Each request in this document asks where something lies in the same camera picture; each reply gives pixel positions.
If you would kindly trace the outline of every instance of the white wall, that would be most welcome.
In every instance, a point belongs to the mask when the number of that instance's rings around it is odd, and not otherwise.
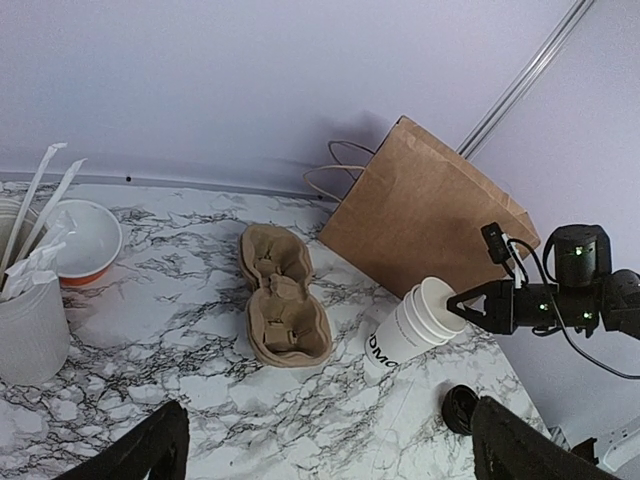
[[[563,224],[599,223],[614,269],[640,271],[640,3],[596,2],[473,162],[529,209],[545,240]],[[522,329],[500,343],[547,424],[562,425],[570,443],[640,415],[640,382],[591,366],[560,335]],[[600,329],[580,344],[640,374],[639,341]],[[640,478],[640,461],[622,474]]]
[[[0,171],[67,140],[59,170],[307,191],[401,114],[455,148],[571,3],[0,0]]]

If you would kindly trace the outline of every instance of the black round object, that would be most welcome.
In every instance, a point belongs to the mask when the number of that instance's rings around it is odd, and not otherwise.
[[[478,395],[466,385],[457,385],[449,390],[442,403],[442,418],[449,430],[471,435],[471,416],[479,400]]]

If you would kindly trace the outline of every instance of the white marble surface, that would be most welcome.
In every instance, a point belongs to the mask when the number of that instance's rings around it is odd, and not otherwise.
[[[42,201],[50,189],[43,189]],[[0,195],[21,197],[4,184]],[[109,207],[125,232],[116,265],[64,292],[69,359],[40,387],[0,381],[0,475],[52,478],[101,451],[168,399],[190,416],[191,479],[466,479],[471,440],[448,431],[440,399],[459,383],[544,426],[494,339],[467,331],[393,371],[363,355],[397,299],[316,240],[331,206],[195,190],[84,185],[70,198]],[[256,362],[236,264],[251,223],[300,235],[327,310],[329,361]]]

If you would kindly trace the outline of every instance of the brown paper bag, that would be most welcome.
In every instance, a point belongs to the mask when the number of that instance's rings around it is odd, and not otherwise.
[[[540,244],[521,206],[402,117],[320,240],[398,297],[427,276],[441,278],[459,293],[504,276],[480,233],[491,222],[534,248]]]

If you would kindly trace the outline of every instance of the white straw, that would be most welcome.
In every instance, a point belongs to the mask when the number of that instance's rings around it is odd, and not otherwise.
[[[11,253],[13,252],[13,247],[16,243],[16,239],[18,238],[18,233],[22,228],[22,222],[24,221],[24,217],[27,215],[27,210],[29,205],[31,204],[31,200],[33,200],[33,196],[36,193],[36,189],[40,184],[40,180],[42,179],[42,175],[44,174],[47,165],[49,165],[49,160],[53,158],[56,152],[67,146],[66,143],[54,143],[47,148],[42,160],[40,161],[40,166],[38,170],[36,170],[36,174],[33,176],[33,180],[31,180],[31,185],[27,189],[27,194],[24,197],[22,205],[20,205],[20,210],[18,210],[18,216],[16,217],[16,221],[13,224],[13,229],[11,230],[11,234],[9,235],[9,241],[7,242],[7,246],[4,250],[4,254],[2,255],[2,262],[0,262],[0,285],[4,281],[4,272],[7,269],[9,264],[9,259],[11,258]]]
[[[38,220],[36,221],[36,224],[33,226],[33,228],[31,229],[31,232],[29,233],[29,236],[27,237],[27,240],[22,245],[22,248],[20,249],[20,253],[18,253],[18,256],[16,257],[16,262],[19,262],[20,260],[24,259],[27,256],[27,253],[29,253],[29,249],[31,248],[31,245],[33,245],[33,242],[35,242],[36,237],[38,236],[38,233],[40,233],[40,230],[42,230],[42,227],[47,221],[47,218],[49,217],[49,215],[51,215],[51,212],[53,211],[53,209],[56,208],[56,205],[58,204],[62,196],[65,194],[65,192],[67,191],[67,188],[69,188],[69,185],[71,185],[73,177],[76,176],[76,173],[78,173],[78,170],[80,170],[80,167],[82,166],[85,160],[86,158],[83,158],[82,160],[73,162],[73,165],[71,165],[69,169],[65,172],[64,177],[62,177],[62,180],[60,181],[60,185],[58,185],[58,188],[54,192],[53,196],[44,206],[44,208],[42,209],[42,212],[40,212],[40,215],[38,216]]]

